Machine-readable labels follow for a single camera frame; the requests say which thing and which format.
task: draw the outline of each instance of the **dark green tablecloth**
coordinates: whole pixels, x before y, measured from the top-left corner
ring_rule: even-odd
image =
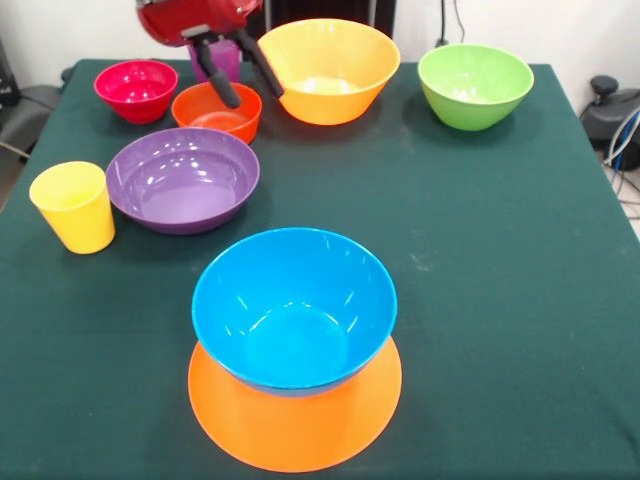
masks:
[[[403,65],[344,126],[267,98],[262,179],[229,224],[155,234],[116,213],[104,252],[64,250],[29,203],[45,167],[106,167],[135,127],[82,61],[0,215],[0,478],[274,478],[220,451],[189,406],[191,294],[271,227],[363,243],[398,290],[400,404],[356,458],[309,478],[640,475],[640,248],[548,66],[498,126],[441,125]],[[193,82],[189,66],[180,87]]]

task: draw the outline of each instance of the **plastic bowl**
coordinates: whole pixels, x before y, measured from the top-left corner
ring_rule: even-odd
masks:
[[[107,167],[112,203],[161,233],[187,235],[228,221],[260,176],[251,148],[225,132],[172,128],[121,150]]]
[[[224,130],[245,143],[251,143],[258,132],[262,99],[254,90],[232,83],[242,104],[228,108],[210,83],[187,88],[173,101],[171,113],[181,127],[204,127]]]
[[[118,115],[134,124],[162,118],[178,87],[178,72],[155,60],[131,60],[104,70],[94,89]]]
[[[533,87],[533,72],[515,55],[485,45],[448,45],[425,54],[418,75],[427,101],[445,124],[489,128],[509,115]]]
[[[258,43],[285,89],[284,108],[317,125],[358,118],[400,66],[400,52],[389,37],[347,20],[288,23]]]
[[[393,281],[368,250],[313,228],[240,240],[204,271],[196,335],[247,385],[279,396],[330,390],[384,346],[396,320]]]

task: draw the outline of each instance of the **bowl rim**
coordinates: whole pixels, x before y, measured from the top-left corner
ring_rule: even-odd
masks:
[[[121,204],[119,204],[118,202],[116,202],[113,199],[113,196],[111,195],[111,191],[109,189],[109,177],[111,177],[110,172],[112,172],[112,170],[115,168],[115,160],[116,158],[118,158],[120,156],[120,154],[122,154],[124,151],[133,148],[137,143],[142,142],[143,140],[148,139],[149,137],[154,137],[154,136],[159,136],[162,134],[166,134],[167,132],[185,132],[185,131],[198,131],[204,135],[217,135],[217,136],[223,136],[223,137],[227,137],[230,138],[232,140],[230,140],[231,142],[237,142],[238,144],[242,145],[242,147],[244,149],[246,149],[251,155],[250,158],[251,160],[255,163],[256,166],[256,176],[253,179],[253,182],[249,185],[249,188],[247,189],[247,193],[244,195],[244,197],[242,197],[240,200],[237,200],[235,204],[233,204],[231,207],[229,207],[227,210],[225,210],[224,212],[221,213],[217,213],[215,215],[206,217],[206,218],[200,218],[198,220],[193,220],[191,222],[185,223],[185,222],[172,222],[172,223],[168,223],[168,222],[158,222],[156,220],[153,220],[152,218],[144,218],[140,215],[137,215],[135,212],[130,211],[128,208],[124,208]],[[109,162],[109,165],[107,166],[107,168],[105,169],[105,181],[107,183],[107,191],[109,192],[109,199],[111,201],[111,203],[113,203],[113,205],[120,210],[122,213],[124,213],[125,215],[127,215],[128,217],[131,217],[132,219],[142,223],[142,224],[155,224],[155,225],[162,225],[162,226],[178,226],[178,225],[194,225],[194,224],[199,224],[202,222],[207,222],[209,220],[213,220],[214,218],[218,218],[222,215],[225,215],[231,211],[233,211],[234,209],[238,208],[239,206],[241,206],[242,204],[244,204],[249,197],[251,196],[251,194],[253,193],[253,191],[256,189],[256,187],[258,186],[258,182],[260,181],[260,161],[258,160],[258,156],[256,155],[256,152],[253,151],[253,149],[247,145],[245,142],[243,142],[242,140],[240,140],[238,137],[236,137],[235,135],[231,135],[230,133],[224,132],[222,130],[216,130],[213,128],[204,128],[204,127],[174,127],[174,128],[167,128],[164,130],[157,130],[155,132],[151,132],[148,135],[144,135],[143,137],[140,137],[136,140],[134,140],[133,142],[125,145],[123,148],[121,148],[118,153],[116,153],[113,158],[111,159],[111,161]]]
[[[458,98],[455,98],[447,93],[443,93],[442,91],[438,90],[437,88],[434,88],[432,85],[429,84],[429,82],[427,82],[427,80],[424,78],[424,76],[421,73],[421,66],[422,64],[427,60],[427,58],[431,55],[436,55],[438,51],[443,50],[443,49],[467,49],[467,48],[471,48],[471,49],[483,49],[483,50],[493,50],[499,53],[502,53],[504,55],[507,55],[511,58],[513,58],[514,60],[516,60],[518,63],[520,63],[523,67],[525,67],[525,70],[528,72],[529,74],[529,82],[527,85],[527,88],[524,90],[523,93],[521,93],[520,95],[515,95],[513,97],[509,97],[507,99],[504,100],[497,100],[497,101],[493,101],[493,102],[483,102],[483,103],[476,103],[476,102],[470,102],[470,101],[462,101]],[[434,48],[432,50],[429,50],[428,52],[426,52],[424,55],[422,55],[422,57],[420,58],[420,60],[418,61],[417,64],[417,70],[418,70],[418,77],[420,78],[420,81],[422,82],[423,85],[425,85],[427,88],[429,88],[430,90],[432,90],[433,92],[437,93],[438,95],[440,95],[441,97],[444,97],[448,100],[454,101],[456,103],[459,103],[461,105],[475,105],[475,106],[496,106],[496,105],[505,105],[507,103],[511,103],[514,102],[516,100],[520,100],[522,98],[524,98],[533,88],[533,85],[535,83],[535,75],[533,73],[533,70],[531,69],[531,66],[525,62],[522,58],[520,58],[518,55],[505,50],[503,48],[499,48],[499,47],[494,47],[493,45],[487,45],[484,43],[454,43],[454,44],[450,44],[450,45],[444,45],[442,47],[437,47]]]
[[[265,33],[262,37],[260,37],[258,39],[258,45],[260,46],[260,48],[262,48],[262,45],[260,44],[260,42],[264,39],[267,38],[269,36],[273,35],[273,32],[276,31],[282,31],[282,30],[286,30],[289,28],[293,28],[296,27],[300,24],[310,24],[310,23],[322,23],[322,22],[335,22],[335,23],[346,23],[346,24],[353,24],[353,25],[357,25],[357,28],[360,28],[362,30],[368,30],[368,31],[372,31],[372,33],[374,33],[375,35],[377,35],[378,37],[382,38],[385,42],[387,42],[389,45],[392,46],[393,52],[394,52],[394,57],[395,57],[395,65],[394,67],[391,69],[391,71],[385,75],[381,80],[378,80],[375,83],[372,83],[370,85],[367,85],[366,87],[362,87],[362,88],[358,88],[357,90],[353,90],[350,92],[341,92],[341,93],[317,93],[317,92],[306,92],[304,90],[301,90],[299,88],[293,88],[293,87],[289,87],[286,85],[282,85],[283,88],[285,89],[285,93],[287,91],[291,91],[291,92],[296,92],[296,93],[302,93],[305,95],[313,95],[313,96],[317,96],[317,97],[346,97],[349,95],[357,95],[359,93],[363,93],[363,92],[368,92],[370,90],[374,90],[380,86],[385,85],[390,79],[391,77],[393,77],[396,72],[398,71],[398,68],[400,68],[400,63],[402,62],[402,55],[400,53],[400,49],[398,48],[398,45],[396,45],[396,43],[393,41],[392,38],[390,38],[388,35],[386,35],[385,33],[381,32],[380,30],[373,28],[369,25],[366,25],[364,23],[360,23],[360,22],[355,22],[352,20],[344,20],[342,18],[331,18],[331,17],[321,17],[321,18],[308,18],[305,20],[296,20],[294,22],[289,22],[289,23],[285,23],[283,25],[279,25],[276,28],[273,28],[272,30],[269,30],[267,33]]]
[[[287,384],[287,385],[280,384],[280,385],[275,385],[272,382],[264,381],[263,379],[260,379],[257,376],[248,375],[248,374],[245,374],[245,373],[238,372],[238,371],[234,370],[233,368],[231,368],[229,365],[227,365],[224,362],[222,362],[217,357],[217,355],[215,355],[214,351],[212,349],[210,349],[210,346],[209,346],[208,342],[206,342],[202,338],[200,329],[198,327],[199,322],[196,321],[195,306],[196,306],[196,298],[198,298],[201,295],[200,291],[203,288],[202,287],[202,284],[204,282],[203,279],[207,276],[207,274],[208,274],[208,272],[210,270],[215,268],[215,266],[216,266],[216,264],[218,262],[220,262],[220,261],[222,261],[224,259],[226,254],[228,254],[230,251],[238,248],[239,246],[243,245],[244,243],[247,243],[247,242],[250,242],[252,240],[255,240],[256,238],[263,237],[263,236],[268,236],[268,235],[273,235],[273,234],[279,234],[279,233],[283,233],[283,232],[291,232],[291,231],[314,232],[314,233],[318,233],[318,234],[329,235],[329,236],[331,236],[333,238],[339,238],[340,240],[345,241],[345,242],[351,244],[352,246],[356,247],[360,251],[364,252],[369,258],[371,258],[375,262],[375,264],[381,269],[381,271],[382,271],[382,273],[384,275],[384,279],[386,280],[387,286],[389,287],[389,290],[391,292],[391,298],[392,298],[391,321],[389,322],[389,325],[388,325],[387,330],[385,332],[384,341],[380,342],[380,344],[375,349],[373,349],[373,351],[364,360],[362,360],[359,364],[357,364],[355,366],[349,366],[348,368],[343,369],[338,374],[335,374],[335,375],[332,375],[332,376],[328,376],[327,378],[318,380],[318,381],[313,382],[313,383],[305,382],[305,383],[300,383],[300,384]],[[238,377],[238,378],[242,379],[245,382],[252,383],[252,384],[260,386],[260,387],[271,388],[273,390],[305,390],[305,389],[323,387],[323,386],[326,386],[326,385],[331,385],[333,383],[339,383],[341,381],[347,380],[351,376],[353,376],[356,373],[358,373],[365,365],[367,365],[367,363],[369,363],[380,352],[380,350],[384,347],[384,345],[389,340],[389,337],[391,336],[391,333],[393,332],[393,329],[394,329],[395,324],[396,324],[397,317],[398,317],[398,294],[397,294],[397,291],[396,291],[396,287],[395,287],[395,285],[393,283],[393,278],[391,277],[391,274],[389,273],[387,268],[384,266],[382,261],[380,261],[380,259],[377,256],[375,256],[368,248],[366,248],[362,244],[356,242],[355,240],[347,237],[346,235],[342,235],[342,234],[337,233],[337,232],[333,232],[333,231],[330,231],[330,230],[317,228],[317,227],[280,227],[280,228],[273,228],[273,229],[264,230],[264,231],[255,233],[253,235],[249,235],[247,237],[244,237],[244,238],[238,240],[237,242],[233,243],[232,245],[230,245],[229,247],[224,249],[222,252],[220,252],[211,261],[211,263],[209,263],[209,265],[207,265],[207,267],[204,269],[204,271],[200,274],[200,277],[198,278],[198,282],[196,283],[196,287],[195,287],[195,289],[193,291],[193,296],[192,296],[192,301],[191,301],[191,321],[193,323],[193,328],[194,328],[194,330],[196,332],[196,337],[198,338],[198,341],[204,347],[205,351],[209,355],[211,355],[211,357],[216,362],[218,362],[222,367],[224,367],[225,370],[227,370],[233,376]]]
[[[74,205],[73,207],[51,208],[51,207],[44,207],[43,205],[40,204],[40,202],[37,202],[35,199],[36,197],[35,190],[38,187],[38,183],[42,182],[46,178],[46,176],[49,175],[54,170],[63,170],[65,168],[69,168],[72,165],[82,165],[84,168],[90,168],[91,170],[94,170],[96,173],[99,172],[100,188],[97,189],[96,193],[93,196],[91,196],[91,198],[83,201],[82,203],[79,203],[78,205]],[[56,163],[55,165],[52,165],[49,168],[46,168],[45,170],[41,171],[36,176],[36,178],[34,178],[31,181],[31,184],[29,185],[29,200],[31,200],[31,202],[36,206],[36,208],[43,210],[45,212],[65,213],[65,212],[71,212],[71,211],[86,207],[90,203],[94,202],[97,198],[99,198],[100,195],[102,195],[102,193],[106,189],[107,189],[107,175],[99,165],[93,162],[87,162],[85,160],[69,160],[67,162]]]
[[[178,122],[177,115],[175,114],[175,106],[176,106],[176,103],[178,103],[178,100],[181,97],[184,98],[183,95],[186,92],[193,91],[193,90],[204,89],[204,88],[206,88],[207,85],[210,86],[211,89],[213,89],[211,84],[209,84],[208,82],[196,83],[195,85],[191,85],[190,87],[185,88],[178,95],[176,95],[176,98],[173,99],[173,102],[171,102],[171,116],[176,121],[176,123],[178,123],[178,125],[180,124],[180,122]],[[231,82],[231,86],[234,89],[237,88],[239,90],[244,90],[247,93],[249,93],[249,95],[251,95],[252,97],[257,98],[258,99],[258,110],[254,113],[254,115],[251,116],[251,118],[249,120],[244,122],[242,125],[238,125],[237,127],[225,128],[224,130],[222,130],[222,129],[212,129],[212,128],[209,128],[209,127],[203,127],[203,128],[209,128],[209,130],[221,130],[223,132],[233,133],[233,132],[238,132],[238,131],[246,128],[248,125],[251,125],[251,124],[255,123],[256,121],[260,120],[260,115],[262,115],[262,108],[263,108],[262,97],[260,96],[260,94],[258,94],[258,92],[256,92],[253,88],[248,87],[247,85],[243,85],[242,83]],[[190,127],[190,126],[191,126],[191,124],[185,124],[185,127]]]
[[[144,63],[144,64],[150,64],[150,65],[158,65],[162,68],[165,68],[168,72],[170,72],[172,75],[172,84],[171,87],[167,89],[166,92],[161,93],[160,95],[156,95],[155,97],[150,97],[150,98],[145,98],[143,100],[136,100],[135,102],[125,102],[123,100],[113,100],[111,97],[103,94],[100,89],[98,88],[98,82],[100,81],[100,79],[109,71],[120,67],[122,65],[129,65],[132,63]],[[125,60],[124,62],[117,62],[114,63],[113,65],[108,66],[107,68],[105,68],[104,70],[102,70],[98,76],[96,77],[96,79],[93,81],[93,90],[96,92],[96,95],[98,95],[102,100],[104,100],[105,102],[111,103],[113,105],[141,105],[141,104],[145,104],[145,103],[149,103],[149,102],[153,102],[154,100],[158,100],[159,98],[162,98],[166,95],[171,95],[173,94],[173,92],[176,91],[176,89],[178,88],[178,81],[179,81],[180,75],[178,74],[178,71],[173,68],[171,65],[169,65],[168,63],[165,62],[161,62],[159,60],[151,60],[151,59],[146,59],[146,58],[140,58],[140,59],[132,59],[132,60]]]

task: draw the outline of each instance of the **pink bowl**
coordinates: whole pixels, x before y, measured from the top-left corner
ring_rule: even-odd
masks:
[[[98,96],[128,122],[151,123],[168,110],[178,87],[178,72],[166,63],[131,60],[104,70],[93,87]]]

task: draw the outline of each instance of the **purple bowl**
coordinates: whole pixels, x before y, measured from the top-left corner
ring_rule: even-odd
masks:
[[[209,128],[172,128],[123,148],[107,167],[111,202],[151,230],[204,232],[228,221],[260,177],[242,140]]]

